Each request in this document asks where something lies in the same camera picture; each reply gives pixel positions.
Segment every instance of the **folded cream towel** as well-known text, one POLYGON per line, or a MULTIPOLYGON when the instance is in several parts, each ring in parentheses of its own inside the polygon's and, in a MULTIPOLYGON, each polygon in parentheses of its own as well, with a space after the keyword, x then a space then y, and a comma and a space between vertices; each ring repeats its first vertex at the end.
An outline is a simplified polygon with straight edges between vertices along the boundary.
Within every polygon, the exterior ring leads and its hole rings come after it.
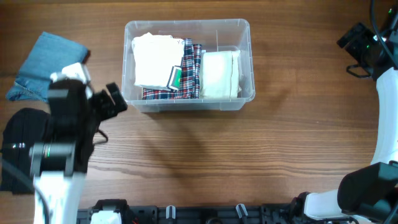
POLYGON ((200 67, 200 98, 236 98, 239 91, 240 50, 207 52, 202 56, 200 67))

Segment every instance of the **cable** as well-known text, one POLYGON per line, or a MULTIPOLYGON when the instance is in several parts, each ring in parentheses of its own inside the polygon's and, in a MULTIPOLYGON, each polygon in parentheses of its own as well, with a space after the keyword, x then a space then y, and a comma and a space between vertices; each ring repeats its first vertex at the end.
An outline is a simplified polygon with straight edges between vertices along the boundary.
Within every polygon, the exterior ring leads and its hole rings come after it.
POLYGON ((102 140, 102 141, 94 142, 93 145, 97 146, 97 145, 100 145, 100 144, 107 143, 108 142, 108 136, 105 134, 105 132, 103 132, 100 129, 97 132, 100 133, 105 139, 102 140))
POLYGON ((19 180, 22 184, 24 184, 31 191, 33 191, 33 192, 36 191, 36 193, 39 195, 39 197, 43 203, 44 223, 50 224, 49 205, 47 204, 47 201, 45 200, 43 192, 38 187, 36 187, 24 173, 22 173, 19 169, 14 167, 12 164, 5 161, 4 159, 1 160, 1 163, 2 163, 2 168, 4 170, 6 170, 11 175, 13 175, 17 180, 19 180))
POLYGON ((391 54, 390 50, 387 48, 386 43, 384 43, 384 40, 382 39, 382 37, 380 35, 379 28, 377 27, 376 19, 374 18, 374 0, 371 0, 371 6, 369 9, 369 13, 370 13, 370 17, 371 17, 371 24, 373 26, 374 33, 377 35, 377 39, 380 41, 380 44, 383 47, 384 51, 388 54, 388 56, 392 60, 392 63, 394 63, 395 68, 398 69, 398 62, 394 58, 394 56, 391 54))
POLYGON ((394 215, 397 213, 397 210, 398 210, 398 200, 382 224, 389 224, 392 220, 392 217, 394 217, 394 215))

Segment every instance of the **black cloth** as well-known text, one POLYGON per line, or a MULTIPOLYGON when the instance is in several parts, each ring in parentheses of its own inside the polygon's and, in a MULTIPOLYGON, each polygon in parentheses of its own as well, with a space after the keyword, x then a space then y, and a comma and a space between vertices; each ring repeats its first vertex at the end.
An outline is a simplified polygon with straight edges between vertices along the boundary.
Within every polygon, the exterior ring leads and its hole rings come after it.
MULTIPOLYGON (((36 141, 41 141, 50 115, 42 110, 24 108, 8 121, 3 132, 2 158, 30 177, 29 149, 36 141), (15 143, 25 143, 25 148, 11 148, 15 143)), ((33 193, 11 174, 2 170, 1 191, 13 194, 33 193)))

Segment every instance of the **folded clothing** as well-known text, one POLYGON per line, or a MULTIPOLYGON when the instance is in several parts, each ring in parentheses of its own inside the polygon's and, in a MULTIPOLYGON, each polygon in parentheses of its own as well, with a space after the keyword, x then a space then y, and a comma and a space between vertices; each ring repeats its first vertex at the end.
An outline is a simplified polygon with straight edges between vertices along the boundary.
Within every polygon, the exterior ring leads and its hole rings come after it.
POLYGON ((182 74, 178 91, 153 90, 144 88, 143 100, 192 99, 200 94, 201 44, 192 44, 192 39, 184 39, 182 74))
MULTIPOLYGON (((35 142, 42 140, 49 119, 50 114, 32 108, 24 108, 14 114, 2 133, 2 159, 30 177, 29 149, 35 142)), ((1 171, 1 175, 0 191, 11 191, 13 194, 33 193, 5 169, 1 171)))
POLYGON ((200 70, 200 98, 237 98, 239 91, 238 57, 240 50, 203 54, 200 70))
POLYGON ((136 62, 134 85, 155 90, 178 90, 184 41, 171 35, 144 34, 131 42, 136 62))
POLYGON ((67 65, 83 62, 87 53, 87 48, 81 44, 43 32, 19 69, 14 86, 6 98, 11 101, 47 102, 51 73, 59 72, 67 65))

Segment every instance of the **green tag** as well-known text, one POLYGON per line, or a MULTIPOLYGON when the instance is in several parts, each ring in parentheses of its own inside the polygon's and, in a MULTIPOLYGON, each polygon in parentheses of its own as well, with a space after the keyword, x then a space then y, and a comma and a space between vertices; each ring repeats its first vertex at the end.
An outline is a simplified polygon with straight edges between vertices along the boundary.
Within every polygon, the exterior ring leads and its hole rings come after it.
POLYGON ((174 78, 174 86, 180 88, 180 80, 181 80, 181 70, 176 69, 176 74, 174 78))

